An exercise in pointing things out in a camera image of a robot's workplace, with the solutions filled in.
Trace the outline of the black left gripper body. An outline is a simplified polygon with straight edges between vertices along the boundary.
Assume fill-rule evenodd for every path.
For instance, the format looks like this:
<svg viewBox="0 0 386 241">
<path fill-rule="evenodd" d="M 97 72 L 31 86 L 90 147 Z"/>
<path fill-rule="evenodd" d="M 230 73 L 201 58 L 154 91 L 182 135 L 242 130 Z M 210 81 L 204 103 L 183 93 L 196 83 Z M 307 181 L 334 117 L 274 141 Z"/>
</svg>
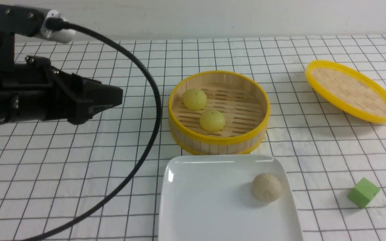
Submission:
<svg viewBox="0 0 386 241">
<path fill-rule="evenodd" d="M 60 71 L 47 58 L 27 56 L 25 64 L 0 71 L 0 125 L 57 119 L 82 125 L 94 112 L 76 113 L 74 107 L 78 101 L 92 102 L 94 84 L 91 78 Z"/>
</svg>

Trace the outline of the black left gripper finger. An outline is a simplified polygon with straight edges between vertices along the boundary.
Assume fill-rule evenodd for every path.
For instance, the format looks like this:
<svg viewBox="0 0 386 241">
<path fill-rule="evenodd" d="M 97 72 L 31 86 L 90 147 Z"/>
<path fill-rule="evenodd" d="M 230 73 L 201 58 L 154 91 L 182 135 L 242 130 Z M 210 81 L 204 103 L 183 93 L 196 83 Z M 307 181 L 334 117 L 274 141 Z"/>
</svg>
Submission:
<svg viewBox="0 0 386 241">
<path fill-rule="evenodd" d="M 91 101 L 90 113 L 96 115 L 122 104 L 124 90 L 103 84 L 101 81 L 86 79 L 86 100 Z"/>
</svg>

